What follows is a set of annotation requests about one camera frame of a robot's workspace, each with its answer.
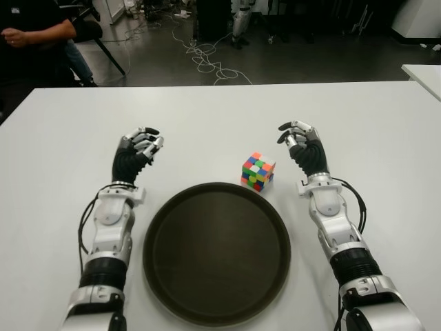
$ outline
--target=person's arm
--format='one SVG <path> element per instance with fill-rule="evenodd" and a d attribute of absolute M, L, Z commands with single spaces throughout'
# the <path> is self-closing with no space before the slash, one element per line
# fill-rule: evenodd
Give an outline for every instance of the person's arm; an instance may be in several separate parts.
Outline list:
<path fill-rule="evenodd" d="M 76 37 L 76 31 L 68 19 L 41 31 L 20 31 L 7 28 L 1 32 L 6 42 L 12 47 L 22 48 L 27 45 L 41 43 L 53 43 L 60 40 L 68 40 Z"/>

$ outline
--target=white table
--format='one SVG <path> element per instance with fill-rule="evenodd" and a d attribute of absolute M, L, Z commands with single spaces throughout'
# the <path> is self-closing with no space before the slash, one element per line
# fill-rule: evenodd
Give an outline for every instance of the white table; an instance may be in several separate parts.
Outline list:
<path fill-rule="evenodd" d="M 137 184 L 134 249 L 125 287 L 129 331 L 197 330 L 163 309 L 143 276 L 143 237 L 173 195 L 210 181 L 239 183 L 259 151 L 277 161 L 263 196 L 292 244 L 285 289 L 260 316 L 229 330 L 331 330 L 338 286 L 296 182 L 304 174 L 278 146 L 277 127 L 317 127 L 330 170 L 368 207 L 365 239 L 427 330 L 441 300 L 440 104 L 414 81 L 193 88 L 35 90 L 0 127 L 0 321 L 2 330 L 56 330 L 78 286 L 76 230 L 95 192 L 110 180 L 120 136 L 160 128 L 164 148 Z M 349 216 L 356 200 L 345 192 Z M 91 243 L 92 222 L 85 229 Z"/>
<path fill-rule="evenodd" d="M 410 76 L 410 79 L 417 81 L 441 101 L 441 66 L 404 64 L 401 68 Z"/>

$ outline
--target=black tray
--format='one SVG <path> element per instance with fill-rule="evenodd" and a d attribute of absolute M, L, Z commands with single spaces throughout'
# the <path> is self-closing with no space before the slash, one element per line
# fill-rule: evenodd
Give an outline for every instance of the black tray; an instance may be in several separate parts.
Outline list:
<path fill-rule="evenodd" d="M 291 258 L 277 211 L 258 194 L 207 183 L 171 198 L 143 248 L 144 272 L 175 315 L 205 326 L 248 320 L 282 288 Z"/>

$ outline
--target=robotic arm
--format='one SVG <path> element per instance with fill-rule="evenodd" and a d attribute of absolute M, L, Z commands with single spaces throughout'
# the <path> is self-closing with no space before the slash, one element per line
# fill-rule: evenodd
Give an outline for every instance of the robotic arm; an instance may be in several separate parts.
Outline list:
<path fill-rule="evenodd" d="M 360 231 L 347 216 L 341 184 L 332 179 L 315 128 L 301 121 L 283 124 L 278 143 L 307 175 L 298 185 L 309 199 L 318 240 L 338 281 L 348 331 L 424 331 L 392 280 L 383 275 Z"/>
<path fill-rule="evenodd" d="M 132 251 L 133 208 L 145 189 L 134 186 L 138 173 L 152 165 L 164 139 L 150 128 L 138 128 L 121 138 L 112 168 L 112 184 L 98 194 L 94 213 L 96 234 L 79 288 L 71 297 L 62 331 L 126 331 L 125 275 Z"/>

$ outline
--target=colorful cube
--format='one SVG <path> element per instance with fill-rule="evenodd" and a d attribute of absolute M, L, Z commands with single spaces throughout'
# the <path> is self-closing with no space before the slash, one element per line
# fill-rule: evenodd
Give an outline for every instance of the colorful cube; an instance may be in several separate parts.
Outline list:
<path fill-rule="evenodd" d="M 240 181 L 260 192 L 273 180 L 275 166 L 276 162 L 256 152 L 243 164 Z"/>

